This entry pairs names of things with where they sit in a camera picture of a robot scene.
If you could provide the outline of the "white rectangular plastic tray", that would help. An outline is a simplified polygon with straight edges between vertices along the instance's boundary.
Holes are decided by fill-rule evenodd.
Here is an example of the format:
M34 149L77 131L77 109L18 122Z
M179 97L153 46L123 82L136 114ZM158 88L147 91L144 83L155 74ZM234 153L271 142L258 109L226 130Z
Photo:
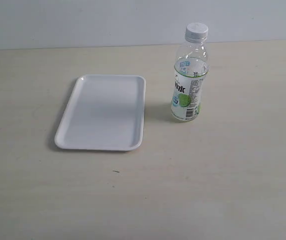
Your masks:
M121 151L143 139L146 81L138 75L87 74L79 77L54 142L63 150Z

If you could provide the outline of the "white bottle cap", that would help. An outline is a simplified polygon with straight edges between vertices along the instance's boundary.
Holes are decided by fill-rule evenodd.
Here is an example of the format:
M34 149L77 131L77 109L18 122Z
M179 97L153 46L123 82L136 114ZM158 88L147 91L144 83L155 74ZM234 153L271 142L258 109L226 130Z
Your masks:
M189 42L204 41L208 37L208 30L208 26L204 23L189 23L185 29L185 40Z

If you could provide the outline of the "clear labelled drink bottle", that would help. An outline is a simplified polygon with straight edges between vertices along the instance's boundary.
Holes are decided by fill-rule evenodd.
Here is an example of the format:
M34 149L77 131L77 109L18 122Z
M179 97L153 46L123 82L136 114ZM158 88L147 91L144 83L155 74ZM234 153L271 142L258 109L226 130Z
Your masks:
M209 71L206 41L187 40L176 54L172 115L182 121L194 120L201 107L202 84Z

